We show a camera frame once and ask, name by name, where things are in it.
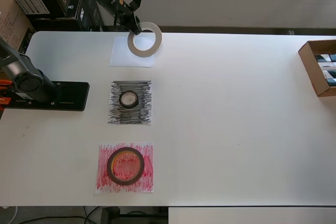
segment floor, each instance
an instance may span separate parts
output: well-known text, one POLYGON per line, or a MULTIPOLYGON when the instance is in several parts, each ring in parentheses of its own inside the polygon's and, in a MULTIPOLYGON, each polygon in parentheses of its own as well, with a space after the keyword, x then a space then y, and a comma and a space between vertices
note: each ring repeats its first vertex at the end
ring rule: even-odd
MULTIPOLYGON (((87 214, 95 207, 85 207, 87 214)), ((100 224, 101 207, 98 208, 91 216, 90 219, 97 224, 100 224)), ((128 214, 131 211, 141 211, 146 214, 157 213, 156 207, 120 207, 121 214, 128 214)), ((3 209, 0 207, 0 224, 8 224, 13 217, 15 207, 3 209)), ((18 212, 12 224, 46 217, 46 216, 85 216, 84 209, 80 207, 18 207, 18 212)), ((83 224, 83 219, 46 219, 30 223, 36 224, 83 224)))

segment brown tape roll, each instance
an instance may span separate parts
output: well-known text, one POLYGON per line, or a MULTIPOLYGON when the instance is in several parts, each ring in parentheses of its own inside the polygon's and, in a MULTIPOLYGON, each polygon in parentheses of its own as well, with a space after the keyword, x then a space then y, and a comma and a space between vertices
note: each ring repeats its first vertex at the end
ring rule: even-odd
POLYGON ((135 182, 137 182, 141 178, 144 168, 145 168, 145 163, 143 160, 143 156, 138 150, 131 148, 131 147, 123 147, 123 148, 116 150, 115 152, 112 153, 112 155, 109 157, 109 160, 107 162, 107 172, 108 172, 110 179, 116 184, 121 185, 121 186, 128 186, 128 185, 132 185, 135 182), (139 168, 136 168, 137 173, 133 177, 126 178, 126 179, 120 179, 118 178, 120 174, 115 174, 116 169, 113 169, 113 166, 118 162, 118 158, 121 158, 121 156, 124 154, 132 154, 133 156, 136 156, 136 158, 138 158, 139 160, 139 168))

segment cable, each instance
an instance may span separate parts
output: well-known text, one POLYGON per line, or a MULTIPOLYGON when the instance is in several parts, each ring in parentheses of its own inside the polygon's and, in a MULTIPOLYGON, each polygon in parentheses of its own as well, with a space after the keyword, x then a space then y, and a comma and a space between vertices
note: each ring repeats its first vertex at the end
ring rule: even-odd
POLYGON ((85 219, 92 222, 93 224, 97 224, 94 221, 90 220, 87 217, 83 217, 83 216, 48 216, 48 217, 42 217, 42 218, 37 218, 37 219, 33 219, 33 220, 26 220, 23 222, 20 222, 18 224, 24 224, 24 223, 28 223, 28 222, 33 222, 33 221, 37 221, 37 220, 45 220, 45 219, 85 219))
POLYGON ((15 219, 16 217, 16 214, 17 214, 17 207, 15 207, 15 213, 14 213, 14 216, 12 217, 11 221, 8 223, 8 224, 11 224, 13 222, 13 220, 15 219))
POLYGON ((131 214, 133 214, 133 213, 135 213, 135 212, 139 212, 139 213, 141 213, 142 215, 147 215, 145 212, 142 212, 142 211, 131 211, 131 212, 128 213, 128 215, 131 215, 131 214))
POLYGON ((83 206, 83 209, 84 209, 85 216, 87 217, 88 215, 86 213, 85 206, 83 206))
POLYGON ((83 206, 83 209, 84 209, 85 216, 88 217, 88 214, 86 213, 85 206, 83 206))
POLYGON ((94 211, 96 211, 98 208, 99 208, 99 206, 98 206, 98 207, 95 207, 94 210, 92 210, 92 211, 89 213, 89 215, 87 215, 87 219, 84 221, 84 224, 86 224, 86 221, 89 220, 90 215, 91 215, 94 211))

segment masking tape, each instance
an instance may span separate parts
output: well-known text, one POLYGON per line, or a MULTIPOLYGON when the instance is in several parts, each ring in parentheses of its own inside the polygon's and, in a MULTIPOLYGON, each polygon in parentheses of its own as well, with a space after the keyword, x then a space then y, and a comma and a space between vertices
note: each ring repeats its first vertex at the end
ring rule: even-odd
POLYGON ((142 57, 142 58, 150 57, 158 51, 158 49, 160 48, 160 46, 162 44, 162 32, 156 24, 153 24, 153 23, 150 23, 150 22, 140 23, 140 27, 141 27, 141 30, 143 30, 143 31, 149 30, 149 31, 152 31, 155 34, 155 42, 154 42, 153 46, 150 49, 145 50, 145 51, 139 50, 135 46, 135 42, 134 42, 135 34, 130 32, 130 34, 128 35, 128 38, 127 38, 128 48, 136 56, 139 56, 139 57, 142 57))

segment black tape roll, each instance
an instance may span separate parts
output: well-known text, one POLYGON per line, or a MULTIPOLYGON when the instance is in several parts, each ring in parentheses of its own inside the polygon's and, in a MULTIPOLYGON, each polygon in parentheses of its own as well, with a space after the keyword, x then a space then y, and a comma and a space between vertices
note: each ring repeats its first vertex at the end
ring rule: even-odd
POLYGON ((128 91, 125 91, 123 92, 120 96, 119 96, 119 103, 120 105, 124 108, 124 109, 127 109, 127 110, 130 110, 130 109, 134 109, 136 106, 139 105, 139 97, 137 95, 137 93, 135 93, 134 91, 132 90, 128 90, 128 91), (135 101, 130 103, 130 104, 126 104, 124 103, 122 100, 124 97, 126 97, 127 95, 132 95, 134 98, 135 98, 135 101))
POLYGON ((107 172, 108 172, 108 175, 109 175, 110 179, 113 182, 115 182, 116 184, 121 185, 121 186, 129 186, 129 185, 132 185, 135 182, 137 182, 141 178, 144 168, 145 168, 145 162, 143 160, 143 156, 141 155, 141 153, 138 150, 136 150, 134 148, 131 148, 131 147, 123 147, 123 148, 120 148, 120 149, 116 150, 115 152, 112 153, 112 155, 109 157, 109 160, 107 162, 107 172), (113 173, 113 167, 112 167, 113 160, 117 156, 119 156, 119 154, 121 154, 122 152, 133 153, 135 156, 138 157, 139 162, 140 162, 140 168, 139 168, 138 173, 133 178, 131 178, 129 180, 118 179, 113 173))

